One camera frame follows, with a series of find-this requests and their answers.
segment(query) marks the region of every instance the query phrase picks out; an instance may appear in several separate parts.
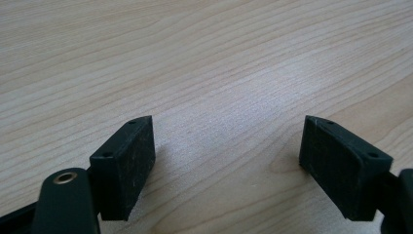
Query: black plastic part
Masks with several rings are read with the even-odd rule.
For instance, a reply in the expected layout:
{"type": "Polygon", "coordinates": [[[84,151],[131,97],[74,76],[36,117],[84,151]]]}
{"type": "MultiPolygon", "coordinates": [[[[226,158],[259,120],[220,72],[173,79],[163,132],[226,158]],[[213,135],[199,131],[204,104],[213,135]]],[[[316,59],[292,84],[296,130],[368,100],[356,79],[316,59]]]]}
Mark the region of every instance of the black plastic part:
{"type": "Polygon", "coordinates": [[[36,203],[18,209],[0,218],[0,233],[27,234],[30,233],[36,203]]]}
{"type": "Polygon", "coordinates": [[[340,125],[306,116],[300,165],[350,220],[372,220],[376,184],[393,158],[340,125]]]}
{"type": "Polygon", "coordinates": [[[45,179],[31,233],[100,233],[86,170],[66,169],[45,179]]]}
{"type": "Polygon", "coordinates": [[[401,216],[408,234],[413,234],[413,169],[405,169],[398,176],[399,196],[397,199],[401,216]]]}
{"type": "Polygon", "coordinates": [[[152,117],[130,120],[90,158],[94,201],[103,220],[128,220],[155,163],[152,117]]]}

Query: wooden table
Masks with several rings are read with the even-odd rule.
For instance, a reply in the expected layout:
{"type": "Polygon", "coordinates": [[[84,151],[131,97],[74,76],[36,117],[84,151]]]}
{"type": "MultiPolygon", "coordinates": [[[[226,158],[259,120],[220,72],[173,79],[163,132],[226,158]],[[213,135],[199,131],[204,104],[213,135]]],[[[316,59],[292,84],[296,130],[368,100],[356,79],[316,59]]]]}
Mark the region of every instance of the wooden table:
{"type": "Polygon", "coordinates": [[[298,166],[305,115],[413,167],[413,2],[2,1],[0,215],[153,115],[157,162],[102,233],[379,233],[298,166]]]}

